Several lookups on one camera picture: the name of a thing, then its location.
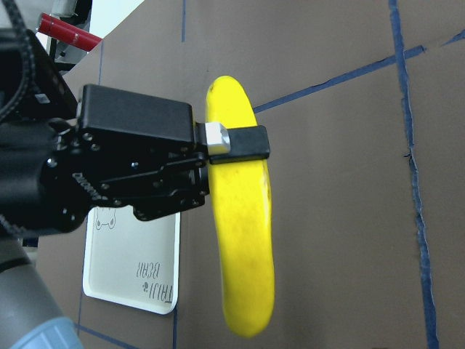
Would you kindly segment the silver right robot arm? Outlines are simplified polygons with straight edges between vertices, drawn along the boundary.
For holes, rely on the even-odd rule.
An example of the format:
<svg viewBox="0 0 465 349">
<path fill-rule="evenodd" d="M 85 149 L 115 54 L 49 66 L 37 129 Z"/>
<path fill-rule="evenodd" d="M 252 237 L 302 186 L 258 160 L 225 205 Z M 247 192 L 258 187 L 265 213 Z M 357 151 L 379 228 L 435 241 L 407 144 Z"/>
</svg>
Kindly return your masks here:
<svg viewBox="0 0 465 349">
<path fill-rule="evenodd" d="M 21 238 L 69 233 L 96 206 L 131 206 L 150 221 L 210 196 L 229 328 L 253 337 L 275 299 L 270 147 L 262 126 L 223 121 L 135 127 L 74 127 L 62 119 L 1 126 L 1 346 L 80 348 Z"/>
</svg>

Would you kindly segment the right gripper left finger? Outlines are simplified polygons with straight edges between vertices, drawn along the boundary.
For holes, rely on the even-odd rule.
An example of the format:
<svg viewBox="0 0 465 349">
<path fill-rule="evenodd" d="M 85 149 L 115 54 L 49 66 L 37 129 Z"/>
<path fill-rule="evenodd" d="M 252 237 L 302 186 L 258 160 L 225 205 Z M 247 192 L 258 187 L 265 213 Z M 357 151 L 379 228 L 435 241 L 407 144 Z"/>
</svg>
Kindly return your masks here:
<svg viewBox="0 0 465 349">
<path fill-rule="evenodd" d="M 133 204 L 140 221 L 150 221 L 203 206 L 209 195 L 206 163 L 197 161 L 191 169 L 165 174 L 153 184 L 155 193 L 146 194 Z"/>
</svg>

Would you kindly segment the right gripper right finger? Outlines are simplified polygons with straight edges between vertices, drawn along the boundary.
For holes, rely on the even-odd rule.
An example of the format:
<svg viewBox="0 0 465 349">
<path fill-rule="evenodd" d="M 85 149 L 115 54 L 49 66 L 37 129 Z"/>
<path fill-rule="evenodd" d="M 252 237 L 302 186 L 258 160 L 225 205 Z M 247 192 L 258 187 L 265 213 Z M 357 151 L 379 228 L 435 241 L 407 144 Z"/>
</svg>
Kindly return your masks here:
<svg viewBox="0 0 465 349">
<path fill-rule="evenodd" d="M 270 143 L 262 126 L 227 129 L 218 121 L 197 123 L 197 144 L 210 164 L 267 160 Z"/>
</svg>

